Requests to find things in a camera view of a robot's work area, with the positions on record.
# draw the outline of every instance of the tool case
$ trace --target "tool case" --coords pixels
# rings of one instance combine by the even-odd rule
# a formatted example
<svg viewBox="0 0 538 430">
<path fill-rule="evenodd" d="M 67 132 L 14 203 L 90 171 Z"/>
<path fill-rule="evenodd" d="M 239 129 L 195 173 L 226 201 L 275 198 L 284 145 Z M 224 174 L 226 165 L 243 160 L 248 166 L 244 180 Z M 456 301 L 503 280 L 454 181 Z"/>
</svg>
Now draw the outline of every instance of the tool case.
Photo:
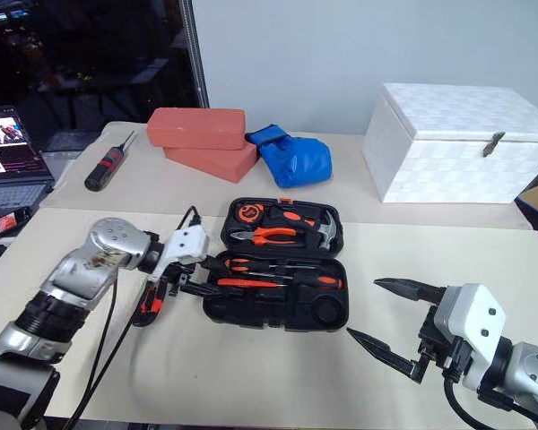
<svg viewBox="0 0 538 430">
<path fill-rule="evenodd" d="M 207 282 L 230 292 L 204 297 L 210 318 L 294 331 L 334 331 L 346 324 L 349 286 L 334 259 L 343 249 L 343 226 L 334 207 L 239 198 L 230 205 L 221 240 L 228 250 L 216 259 L 230 275 L 210 271 Z M 230 286 L 242 281 L 247 286 Z M 252 288 L 252 281 L 259 287 Z"/>
</svg>

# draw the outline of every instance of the white box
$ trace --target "white box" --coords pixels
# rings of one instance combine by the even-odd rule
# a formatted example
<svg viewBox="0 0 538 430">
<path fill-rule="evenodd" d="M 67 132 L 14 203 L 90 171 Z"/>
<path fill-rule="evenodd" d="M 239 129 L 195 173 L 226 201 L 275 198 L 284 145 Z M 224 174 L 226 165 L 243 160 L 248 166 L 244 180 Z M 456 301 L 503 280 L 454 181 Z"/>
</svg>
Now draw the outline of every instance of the white box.
<svg viewBox="0 0 538 430">
<path fill-rule="evenodd" d="M 538 174 L 538 108 L 508 88 L 385 83 L 361 150 L 383 202 L 512 202 Z"/>
</svg>

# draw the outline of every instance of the hammer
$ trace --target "hammer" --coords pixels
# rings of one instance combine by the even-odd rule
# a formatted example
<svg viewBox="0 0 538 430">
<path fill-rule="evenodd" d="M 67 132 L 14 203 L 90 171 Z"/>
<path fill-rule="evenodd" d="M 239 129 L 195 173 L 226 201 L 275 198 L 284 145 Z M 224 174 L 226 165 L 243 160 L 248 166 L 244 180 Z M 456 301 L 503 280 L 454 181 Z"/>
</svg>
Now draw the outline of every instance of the hammer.
<svg viewBox="0 0 538 430">
<path fill-rule="evenodd" d="M 323 242 L 319 245 L 320 249 L 326 249 L 327 251 L 331 247 L 331 241 L 337 235 L 337 225 L 334 222 L 331 212 L 326 211 L 326 216 L 329 218 L 330 224 L 321 223 L 318 232 L 323 235 Z"/>
</svg>

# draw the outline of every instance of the black cable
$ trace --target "black cable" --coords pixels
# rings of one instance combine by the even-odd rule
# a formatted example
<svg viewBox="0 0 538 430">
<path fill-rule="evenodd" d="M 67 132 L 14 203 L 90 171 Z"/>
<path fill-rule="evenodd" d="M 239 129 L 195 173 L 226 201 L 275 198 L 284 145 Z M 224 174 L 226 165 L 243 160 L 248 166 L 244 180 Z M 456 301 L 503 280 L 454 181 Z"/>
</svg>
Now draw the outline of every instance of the black cable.
<svg viewBox="0 0 538 430">
<path fill-rule="evenodd" d="M 101 333 L 100 344 L 98 345 L 98 351 L 96 352 L 96 357 L 93 360 L 93 365 L 91 365 L 90 378 L 86 385 L 86 389 L 83 392 L 83 397 L 90 390 L 91 385 L 93 384 L 93 378 L 96 375 L 96 370 L 98 370 L 98 363 L 100 362 L 101 351 L 103 350 L 104 343 L 106 342 L 106 336 L 108 335 L 109 323 L 111 322 L 111 316 L 114 313 L 114 307 L 116 306 L 116 297 L 117 297 L 117 277 L 114 281 L 114 287 L 111 293 L 111 305 L 109 306 L 108 317 L 106 318 L 106 323 L 104 324 L 104 330 Z"/>
<path fill-rule="evenodd" d="M 179 230 L 180 228 L 183 227 L 183 225 L 186 223 L 186 220 L 187 220 L 187 217 L 189 216 L 189 214 L 193 211 L 194 213 L 194 218 L 191 220 L 191 222 L 189 223 L 190 226 L 193 226 L 195 224 L 199 224 L 199 221 L 201 220 L 201 217 L 199 216 L 199 213 L 197 212 L 197 209 L 195 208 L 194 205 L 191 205 L 189 206 L 189 209 L 187 210 L 186 214 L 183 216 L 183 218 L 181 219 L 181 221 L 179 222 L 178 224 L 178 228 L 176 228 L 176 230 Z"/>
<path fill-rule="evenodd" d="M 143 294 L 140 297 L 140 299 L 138 300 L 138 303 L 137 303 L 135 309 L 137 309 L 142 304 L 142 300 L 143 300 Z M 130 316 L 126 327 L 124 328 L 122 333 L 119 335 L 119 339 L 117 340 L 116 345 L 114 346 L 114 348 L 109 353 L 108 359 L 106 360 L 106 363 L 104 364 L 104 366 L 101 368 L 100 374 L 98 374 L 98 377 L 96 378 L 95 382 L 91 385 L 90 389 L 86 389 L 86 391 L 84 392 L 84 394 L 82 396 L 82 399 L 80 400 L 80 403 L 76 407 L 74 413 L 66 421 L 65 426 L 64 426 L 64 430 L 72 430 L 75 427 L 75 425 L 78 424 L 78 420 L 82 416 L 82 413 L 86 409 L 86 406 L 88 406 L 88 403 L 90 402 L 91 396 L 93 396 L 93 393 L 98 388 L 98 385 L 100 385 L 101 379 L 104 377 L 104 374 L 108 370 L 109 365 L 111 364 L 112 360 L 114 359 L 114 356 L 116 355 L 117 351 L 119 350 L 119 347 L 121 347 L 122 342 L 124 341 L 124 338 L 127 335 L 127 332 L 129 331 L 130 327 L 132 326 L 132 322 L 134 321 L 134 315 L 135 315 L 135 311 Z M 101 351 L 101 348 L 102 348 L 102 344 L 101 344 L 101 340 L 100 340 L 100 345 L 98 346 L 98 351 L 99 352 Z M 92 371 L 90 373 L 90 378 L 94 374 L 93 371 L 94 371 L 94 368 L 92 367 Z"/>
<path fill-rule="evenodd" d="M 451 378 L 445 377 L 445 396 L 447 397 L 448 404 L 450 405 L 452 410 L 454 410 L 454 412 L 460 417 L 460 419 L 462 419 L 470 427 L 477 430 L 494 430 L 492 427 L 488 427 L 480 421 L 474 419 L 468 412 L 466 412 L 462 408 L 462 406 L 460 406 L 460 403 L 458 403 L 455 397 L 453 384 L 454 381 Z"/>
<path fill-rule="evenodd" d="M 538 415 L 534 414 L 531 410 L 522 408 L 520 405 L 517 405 L 516 403 L 512 406 L 512 409 L 519 413 L 520 415 L 524 415 L 526 418 L 532 419 L 535 423 L 538 424 Z"/>
<path fill-rule="evenodd" d="M 127 332 L 129 331 L 130 327 L 132 326 L 132 321 L 133 320 L 134 320 L 134 316 L 132 315 L 130 317 L 129 321 L 127 322 L 126 327 L 122 331 L 122 334 L 120 334 L 119 339 L 117 340 L 116 346 L 114 346 L 114 348 L 109 353 L 109 357 L 106 360 L 106 363 L 104 364 L 104 366 L 101 368 L 100 374 L 96 378 L 96 381 L 93 383 L 91 388 L 87 392 L 84 393 L 84 395 L 82 397 L 82 401 L 80 401 L 80 404 L 75 409 L 75 412 L 72 414 L 70 419 L 65 423 L 64 430 L 71 430 L 78 423 L 78 420 L 80 419 L 80 417 L 82 416 L 82 413 L 86 409 L 86 406 L 88 406 L 88 403 L 90 402 L 91 396 L 93 396 L 93 393 L 98 388 L 98 385 L 100 385 L 101 379 L 104 377 L 104 374 L 108 370 L 109 365 L 111 364 L 112 360 L 114 359 L 114 356 L 116 355 L 117 351 L 119 350 L 119 347 L 121 347 L 122 342 L 126 338 Z"/>
</svg>

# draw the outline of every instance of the tabletop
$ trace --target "tabletop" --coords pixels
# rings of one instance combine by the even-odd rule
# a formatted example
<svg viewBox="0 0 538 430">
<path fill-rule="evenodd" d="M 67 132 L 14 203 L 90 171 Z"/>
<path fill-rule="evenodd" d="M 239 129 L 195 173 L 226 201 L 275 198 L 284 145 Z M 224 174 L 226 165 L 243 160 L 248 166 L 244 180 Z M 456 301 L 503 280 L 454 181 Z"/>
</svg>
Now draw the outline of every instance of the tabletop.
<svg viewBox="0 0 538 430">
<path fill-rule="evenodd" d="M 0 259 L 0 331 L 17 317 L 57 262 L 80 246 L 93 223 L 118 216 L 167 238 L 180 216 L 44 208 Z M 204 217 L 210 254 L 222 248 L 223 218 Z M 504 306 L 504 335 L 538 345 L 538 233 L 343 223 L 338 260 L 347 271 L 348 327 L 415 358 L 428 304 L 394 296 L 372 281 L 411 278 L 433 285 L 482 282 Z M 204 280 L 197 271 L 194 280 Z M 121 271 L 110 325 L 113 345 L 140 293 L 143 275 Z M 108 294 L 74 336 L 57 369 L 47 414 L 71 415 L 82 395 L 109 305 Z M 447 405 L 432 365 L 419 385 L 372 358 L 343 329 L 289 332 L 212 322 L 201 298 L 168 297 L 156 322 L 133 328 L 83 417 L 197 426 L 466 428 Z M 514 413 L 456 394 L 470 413 L 498 428 L 531 427 Z"/>
<path fill-rule="evenodd" d="M 112 146 L 138 132 L 126 159 L 104 190 L 83 185 L 93 167 Z M 70 167 L 43 207 L 101 211 L 180 214 L 195 204 L 203 215 L 225 216 L 238 197 L 290 198 L 332 204 L 344 222 L 414 224 L 458 227 L 531 229 L 514 203 L 382 203 L 360 153 L 364 136 L 357 134 L 292 133 L 316 137 L 333 156 L 333 178 L 301 188 L 280 189 L 260 159 L 238 184 L 224 181 L 166 159 L 150 145 L 144 124 L 114 122 Z"/>
</svg>

